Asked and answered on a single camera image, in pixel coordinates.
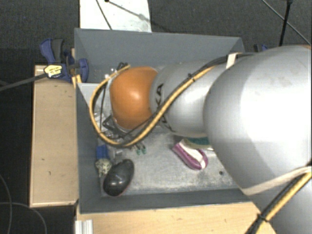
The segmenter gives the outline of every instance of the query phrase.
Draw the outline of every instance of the orange ball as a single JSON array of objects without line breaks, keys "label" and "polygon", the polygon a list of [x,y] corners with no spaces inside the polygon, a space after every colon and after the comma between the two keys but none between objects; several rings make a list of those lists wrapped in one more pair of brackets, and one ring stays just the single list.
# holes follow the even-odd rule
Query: orange ball
[{"label": "orange ball", "polygon": [[119,126],[133,129],[152,115],[149,94],[156,75],[157,71],[151,67],[134,67],[113,80],[111,105]]}]

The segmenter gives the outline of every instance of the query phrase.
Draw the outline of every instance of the gray box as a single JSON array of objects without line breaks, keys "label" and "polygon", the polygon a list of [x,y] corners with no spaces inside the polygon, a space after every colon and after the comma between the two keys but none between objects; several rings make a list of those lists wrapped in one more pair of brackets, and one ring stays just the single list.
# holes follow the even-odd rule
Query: gray box
[{"label": "gray box", "polygon": [[193,171],[171,151],[179,138],[156,128],[145,140],[147,154],[124,151],[122,158],[135,164],[135,176],[127,192],[117,198],[101,190],[95,168],[98,138],[89,118],[91,92],[110,68],[123,61],[132,66],[156,67],[167,63],[207,61],[244,52],[240,38],[200,35],[75,30],[76,59],[90,63],[88,83],[77,89],[78,170],[80,212],[113,212],[224,204],[247,201],[221,162],[206,150],[209,164]]}]

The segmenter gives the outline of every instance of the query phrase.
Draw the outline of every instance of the green component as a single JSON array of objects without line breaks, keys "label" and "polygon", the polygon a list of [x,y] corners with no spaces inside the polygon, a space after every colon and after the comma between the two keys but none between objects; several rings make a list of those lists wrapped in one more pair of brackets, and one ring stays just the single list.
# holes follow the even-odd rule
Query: green component
[{"label": "green component", "polygon": [[201,146],[208,146],[209,141],[207,137],[203,138],[187,138],[187,140],[193,144],[201,145]]}]

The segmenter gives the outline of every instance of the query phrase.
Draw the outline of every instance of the black carpet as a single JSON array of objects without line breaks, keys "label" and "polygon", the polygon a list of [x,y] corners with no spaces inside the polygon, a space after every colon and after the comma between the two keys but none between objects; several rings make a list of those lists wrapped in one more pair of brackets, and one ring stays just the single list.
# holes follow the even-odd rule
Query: black carpet
[{"label": "black carpet", "polygon": [[[282,20],[260,0],[148,0],[152,31],[236,36],[246,51],[255,43],[276,47]],[[267,0],[281,15],[285,0]],[[312,0],[293,0],[289,22],[311,42]],[[0,0],[0,81],[29,78],[36,62],[45,62],[39,44],[46,38],[65,39],[74,46],[74,28],[79,27],[79,0]],[[285,44],[304,41],[289,27]],[[28,204],[32,129],[32,85],[0,92],[0,174],[14,202]],[[7,202],[0,185],[0,202]],[[44,233],[38,216],[13,207],[12,234]],[[73,230],[74,208],[39,209],[49,234]],[[0,233],[6,233],[8,206],[0,205]]]}]

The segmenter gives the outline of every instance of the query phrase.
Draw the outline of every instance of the yellow cable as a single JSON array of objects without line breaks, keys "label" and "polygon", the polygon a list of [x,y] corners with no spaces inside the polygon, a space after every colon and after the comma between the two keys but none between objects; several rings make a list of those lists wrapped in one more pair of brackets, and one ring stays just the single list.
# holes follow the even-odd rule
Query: yellow cable
[{"label": "yellow cable", "polygon": [[151,129],[157,124],[157,122],[160,120],[160,118],[164,115],[168,107],[170,107],[171,103],[177,98],[184,90],[186,90],[191,84],[193,84],[196,80],[201,78],[204,74],[211,71],[215,66],[209,67],[197,75],[195,75],[193,78],[189,79],[186,83],[184,83],[170,98],[167,100],[167,102],[163,105],[161,110],[158,112],[156,117],[152,120],[152,122],[146,127],[146,129],[133,141],[129,142],[125,145],[125,147],[131,146],[132,144],[135,144],[136,142],[143,139],[150,131]]},{"label": "yellow cable", "polygon": [[[203,71],[201,71],[200,73],[196,74],[193,78],[190,78],[186,83],[184,83],[180,88],[178,88],[178,90],[172,95],[170,96],[170,98],[167,100],[167,102],[163,105],[163,107],[160,109],[160,111],[157,113],[157,115],[155,116],[155,118],[151,121],[151,123],[146,127],[146,129],[134,140],[132,140],[131,142],[125,144],[123,147],[128,147],[131,146],[133,144],[135,144],[136,142],[140,141],[141,139],[143,139],[150,131],[151,129],[157,124],[157,122],[160,120],[160,118],[164,115],[164,113],[166,112],[166,110],[169,108],[169,106],[171,105],[171,103],[175,100],[175,98],[177,98],[184,90],[186,90],[192,83],[194,83],[196,80],[198,80],[199,78],[201,78],[204,74],[206,74],[207,72],[209,72],[210,70],[212,70],[215,66],[209,67]],[[96,94],[98,93],[98,91],[113,77],[115,77],[116,75],[120,74],[121,72],[125,71],[126,69],[129,69],[130,66],[126,66],[122,69],[120,69],[119,71],[111,74],[108,78],[106,78],[104,81],[102,81],[97,87],[96,89],[93,91],[93,94],[90,98],[90,107],[89,107],[89,113],[90,113],[90,119],[91,122],[96,130],[96,132],[98,133],[98,135],[107,143],[112,144],[112,145],[119,145],[119,142],[113,141],[112,139],[108,138],[105,134],[103,134],[100,130],[100,128],[98,127],[96,120],[94,118],[94,110],[93,110],[93,104],[94,104],[94,98],[96,96]]]},{"label": "yellow cable", "polygon": [[[276,213],[278,213],[278,211],[280,209],[283,208],[284,205],[287,204],[287,202],[311,179],[312,177],[312,173],[306,173],[302,178],[300,178],[290,189],[289,191],[277,202],[277,204],[274,205],[274,207],[270,210],[270,212],[268,213],[268,215],[266,216],[266,221],[270,221],[275,215]],[[263,221],[257,232],[256,233],[260,233],[262,227],[264,226],[265,222]]]},{"label": "yellow cable", "polygon": [[97,95],[98,91],[106,84],[108,83],[108,81],[110,79],[112,79],[113,77],[115,77],[116,75],[120,74],[121,72],[127,70],[130,68],[130,65],[127,65],[125,67],[123,67],[122,69],[118,70],[117,72],[112,73],[108,78],[106,78],[104,81],[102,81],[97,87],[96,89],[93,91],[91,98],[90,98],[90,106],[89,106],[89,114],[90,114],[90,119],[91,122],[96,130],[96,132],[101,136],[101,138],[105,141],[107,141],[110,144],[119,144],[119,142],[113,141],[111,139],[109,139],[107,136],[105,136],[102,132],[101,129],[99,128],[95,118],[94,118],[94,109],[93,109],[93,104],[94,104],[94,98]]}]

